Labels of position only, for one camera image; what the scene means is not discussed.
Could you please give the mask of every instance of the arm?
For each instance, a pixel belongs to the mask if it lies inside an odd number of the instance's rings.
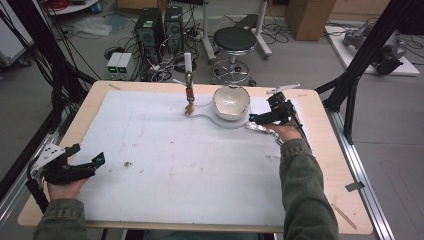
[[[87,239],[84,205],[76,200],[85,181],[87,179],[68,185],[48,184],[51,202],[35,230],[34,240]]]
[[[322,171],[294,121],[265,127],[284,142],[280,163],[286,209],[284,239],[338,239],[337,219],[324,194]]]

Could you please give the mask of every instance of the cardboard box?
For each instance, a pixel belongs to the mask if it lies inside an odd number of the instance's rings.
[[[124,11],[137,13],[137,10],[143,8],[160,8],[163,14],[169,0],[117,0],[117,2],[118,8]]]
[[[269,0],[265,14],[273,17],[284,17],[286,9],[287,5],[275,4]]]
[[[295,40],[319,40],[336,0],[291,0],[286,22]]]
[[[381,15],[390,0],[337,0],[330,19],[366,21]]]

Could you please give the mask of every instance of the black metal pole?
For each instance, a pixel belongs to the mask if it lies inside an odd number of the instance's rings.
[[[319,94],[334,88],[324,106],[331,111],[339,111],[340,105],[349,97],[346,109],[344,134],[350,144],[352,141],[352,122],[356,100],[356,89],[362,74],[378,56],[397,26],[412,9],[415,0],[391,0],[381,14],[372,31],[354,56],[346,71],[335,80],[315,89]]]

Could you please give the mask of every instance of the hand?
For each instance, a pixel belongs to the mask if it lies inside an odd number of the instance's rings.
[[[296,123],[294,122],[294,119],[291,119],[288,123],[284,125],[271,123],[268,125],[264,125],[264,127],[274,130],[274,132],[278,134],[278,136],[281,138],[283,142],[287,142],[292,139],[303,139],[302,135],[300,134],[299,130],[296,127]]]
[[[77,199],[80,194],[80,189],[82,185],[84,185],[87,180],[88,178],[72,182],[66,185],[54,185],[51,183],[47,183],[50,201],[57,199]]]

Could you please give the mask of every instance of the person's left hand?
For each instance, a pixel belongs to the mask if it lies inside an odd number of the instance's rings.
[[[84,185],[87,180],[88,178],[66,185],[54,185],[51,183],[47,183],[50,201],[57,199],[77,199],[80,194],[82,185]]]

